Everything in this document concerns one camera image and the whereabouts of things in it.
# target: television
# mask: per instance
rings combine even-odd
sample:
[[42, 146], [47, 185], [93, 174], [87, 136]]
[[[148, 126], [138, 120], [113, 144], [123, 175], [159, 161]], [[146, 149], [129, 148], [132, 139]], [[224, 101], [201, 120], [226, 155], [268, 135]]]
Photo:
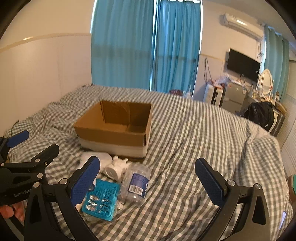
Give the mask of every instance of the television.
[[257, 82], [260, 63], [240, 52], [230, 49], [227, 69]]

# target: curtain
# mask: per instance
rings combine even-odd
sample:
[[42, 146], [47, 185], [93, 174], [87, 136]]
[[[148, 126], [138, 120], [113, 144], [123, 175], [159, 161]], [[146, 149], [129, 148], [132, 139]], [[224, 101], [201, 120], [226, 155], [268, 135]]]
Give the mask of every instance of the curtain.
[[149, 89], [153, 0], [98, 0], [92, 25], [92, 82]]
[[200, 3], [158, 0], [153, 35], [153, 90], [193, 92], [200, 24]]
[[264, 69], [269, 69], [274, 80], [273, 94], [279, 92], [283, 101], [288, 84], [289, 74], [289, 42], [274, 29], [265, 26], [266, 60]]

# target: black bag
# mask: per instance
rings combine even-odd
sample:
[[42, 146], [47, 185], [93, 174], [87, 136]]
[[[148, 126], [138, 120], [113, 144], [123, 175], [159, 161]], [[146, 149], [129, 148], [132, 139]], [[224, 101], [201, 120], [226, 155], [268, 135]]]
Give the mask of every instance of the black bag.
[[267, 131], [274, 123], [274, 111], [269, 102], [252, 103], [241, 116], [260, 125]]

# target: plaid blanket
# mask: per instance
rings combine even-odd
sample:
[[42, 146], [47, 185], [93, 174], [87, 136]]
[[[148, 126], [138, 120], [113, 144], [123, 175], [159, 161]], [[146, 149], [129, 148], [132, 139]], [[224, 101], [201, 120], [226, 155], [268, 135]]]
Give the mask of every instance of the plaid blanket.
[[[69, 178], [83, 152], [73, 123], [102, 99], [149, 102], [154, 111], [143, 163], [152, 171], [145, 203], [125, 205], [111, 222], [86, 221], [99, 240], [196, 240], [217, 211], [195, 174], [199, 157], [226, 180], [262, 185], [271, 240], [290, 222], [292, 207], [277, 140], [260, 126], [221, 108], [172, 94], [102, 86], [77, 89], [13, 127], [13, 134], [26, 129], [30, 138], [10, 151], [10, 160], [29, 161], [55, 143], [60, 153], [46, 168], [48, 181], [54, 184]], [[58, 205], [54, 208], [63, 232], [72, 237]], [[283, 211], [287, 216], [279, 230]], [[223, 237], [230, 234], [238, 214], [239, 208]]]

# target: white wall-mounted air conditioner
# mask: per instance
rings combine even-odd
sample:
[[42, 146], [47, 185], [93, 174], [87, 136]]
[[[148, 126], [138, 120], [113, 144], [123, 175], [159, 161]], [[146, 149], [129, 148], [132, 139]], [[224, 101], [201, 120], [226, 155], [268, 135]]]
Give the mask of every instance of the white wall-mounted air conditioner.
[[224, 25], [253, 37], [256, 40], [262, 40], [263, 38], [262, 29], [228, 13], [224, 14]]

